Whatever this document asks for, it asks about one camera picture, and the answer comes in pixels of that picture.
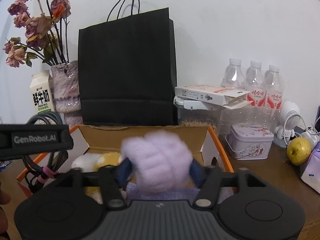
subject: yellow and white plush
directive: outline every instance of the yellow and white plush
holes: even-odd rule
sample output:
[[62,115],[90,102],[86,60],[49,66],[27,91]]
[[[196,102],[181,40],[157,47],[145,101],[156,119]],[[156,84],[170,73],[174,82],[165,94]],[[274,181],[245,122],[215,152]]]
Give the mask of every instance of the yellow and white plush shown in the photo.
[[[71,168],[82,168],[83,172],[94,172],[106,165],[116,166],[119,164],[119,162],[121,162],[121,155],[118,152],[104,154],[86,153],[74,160]],[[123,190],[120,191],[122,197],[126,199],[127,193]],[[85,192],[86,195],[92,197],[99,204],[102,204],[102,197],[99,187],[87,187]]]

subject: yellow pear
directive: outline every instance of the yellow pear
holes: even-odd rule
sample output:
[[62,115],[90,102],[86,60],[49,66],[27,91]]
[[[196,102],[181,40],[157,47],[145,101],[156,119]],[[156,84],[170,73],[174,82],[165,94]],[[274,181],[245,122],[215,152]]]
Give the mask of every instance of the yellow pear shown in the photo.
[[287,147],[287,157],[296,166],[305,163],[310,154],[311,143],[303,137],[294,138]]

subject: human hand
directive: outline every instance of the human hand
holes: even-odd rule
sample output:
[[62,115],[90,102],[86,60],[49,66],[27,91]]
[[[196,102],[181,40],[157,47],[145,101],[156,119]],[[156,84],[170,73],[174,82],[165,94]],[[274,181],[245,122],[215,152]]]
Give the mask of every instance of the human hand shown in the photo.
[[[7,193],[0,191],[0,205],[5,205],[10,202],[11,198]],[[1,234],[5,233],[8,229],[8,220],[4,211],[0,208],[0,240],[7,240],[7,238],[1,236]]]

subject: red and white label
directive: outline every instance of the red and white label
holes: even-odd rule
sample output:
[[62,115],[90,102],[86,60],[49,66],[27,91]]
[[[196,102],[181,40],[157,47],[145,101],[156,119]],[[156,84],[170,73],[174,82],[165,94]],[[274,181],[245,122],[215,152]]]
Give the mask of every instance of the red and white label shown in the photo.
[[266,91],[263,89],[255,89],[247,94],[247,101],[252,101],[252,106],[264,106]]
[[268,108],[279,109],[282,102],[282,93],[266,93],[265,106]]

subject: vase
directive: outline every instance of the vase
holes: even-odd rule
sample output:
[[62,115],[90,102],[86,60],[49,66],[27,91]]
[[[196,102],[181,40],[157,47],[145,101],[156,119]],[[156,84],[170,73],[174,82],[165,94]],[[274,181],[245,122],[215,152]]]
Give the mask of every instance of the vase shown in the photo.
[[66,115],[65,122],[70,128],[73,125],[83,124],[80,115],[78,61],[54,65],[51,70],[56,111]]

